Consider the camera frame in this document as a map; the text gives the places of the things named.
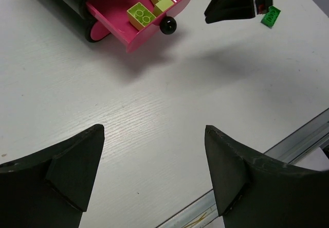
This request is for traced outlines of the green lego plate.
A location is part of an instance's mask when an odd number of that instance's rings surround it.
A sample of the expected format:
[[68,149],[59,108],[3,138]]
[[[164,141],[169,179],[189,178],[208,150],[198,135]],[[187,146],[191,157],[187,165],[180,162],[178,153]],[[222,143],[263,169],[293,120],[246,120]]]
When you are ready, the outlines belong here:
[[262,18],[261,23],[267,26],[268,28],[272,28],[276,23],[280,13],[280,9],[276,8],[275,6],[270,6],[268,12]]

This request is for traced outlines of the pink drawer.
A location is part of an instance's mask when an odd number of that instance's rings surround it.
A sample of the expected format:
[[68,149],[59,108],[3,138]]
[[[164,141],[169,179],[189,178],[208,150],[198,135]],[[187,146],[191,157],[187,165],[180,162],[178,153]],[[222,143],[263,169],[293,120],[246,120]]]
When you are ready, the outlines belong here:
[[132,52],[156,32],[176,31],[175,17],[191,0],[87,0],[86,6],[111,34]]

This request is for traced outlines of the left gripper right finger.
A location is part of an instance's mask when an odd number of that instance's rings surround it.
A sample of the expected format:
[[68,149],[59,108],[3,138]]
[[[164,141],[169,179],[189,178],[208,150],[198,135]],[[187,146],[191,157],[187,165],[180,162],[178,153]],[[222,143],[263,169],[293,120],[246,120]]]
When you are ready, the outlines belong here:
[[328,227],[328,172],[281,162],[205,128],[218,215],[225,227]]

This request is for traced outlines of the yellow-green lego brick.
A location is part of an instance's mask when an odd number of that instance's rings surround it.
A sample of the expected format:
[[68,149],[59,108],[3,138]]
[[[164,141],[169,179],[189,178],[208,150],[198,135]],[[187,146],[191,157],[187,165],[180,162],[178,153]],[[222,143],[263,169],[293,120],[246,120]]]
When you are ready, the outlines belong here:
[[160,0],[154,5],[153,14],[158,17],[174,5],[172,0]]

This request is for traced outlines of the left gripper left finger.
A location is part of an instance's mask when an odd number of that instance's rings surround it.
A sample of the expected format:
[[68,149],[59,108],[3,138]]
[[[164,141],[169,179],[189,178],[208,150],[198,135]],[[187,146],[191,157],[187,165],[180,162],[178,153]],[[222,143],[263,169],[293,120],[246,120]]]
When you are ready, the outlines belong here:
[[79,227],[104,146],[104,126],[1,164],[1,227]]

